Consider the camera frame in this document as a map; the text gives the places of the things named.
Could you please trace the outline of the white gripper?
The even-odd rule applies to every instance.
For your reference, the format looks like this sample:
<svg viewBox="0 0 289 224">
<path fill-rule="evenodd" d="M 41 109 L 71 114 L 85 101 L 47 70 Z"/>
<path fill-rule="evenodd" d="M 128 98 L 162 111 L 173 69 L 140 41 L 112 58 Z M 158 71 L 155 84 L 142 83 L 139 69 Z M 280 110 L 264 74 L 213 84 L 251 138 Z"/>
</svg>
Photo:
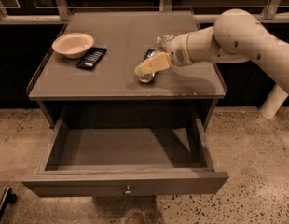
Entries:
<svg viewBox="0 0 289 224">
<path fill-rule="evenodd" d="M 190 33 L 183 35 L 171 35 L 166 42 L 166 51 L 158 52 L 152 57 L 145 59 L 135 68 L 135 74 L 138 77 L 143 77 L 153 72 L 168 69 L 173 62 L 174 65 L 182 67 L 193 64 L 188 51 L 188 38 Z"/>
</svg>

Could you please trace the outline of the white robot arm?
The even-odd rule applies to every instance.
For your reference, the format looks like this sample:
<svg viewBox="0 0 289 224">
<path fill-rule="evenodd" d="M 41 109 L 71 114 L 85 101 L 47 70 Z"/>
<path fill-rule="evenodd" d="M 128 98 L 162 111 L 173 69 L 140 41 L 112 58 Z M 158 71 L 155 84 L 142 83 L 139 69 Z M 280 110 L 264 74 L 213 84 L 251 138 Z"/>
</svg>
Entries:
<svg viewBox="0 0 289 224">
<path fill-rule="evenodd" d="M 272 35 L 250 13 L 231 9 L 218 16 L 212 27 L 157 38 L 158 49 L 135 68 L 143 82 L 172 64 L 242 63 L 258 65 L 275 82 L 260 112 L 272 119 L 289 97 L 289 44 Z"/>
</svg>

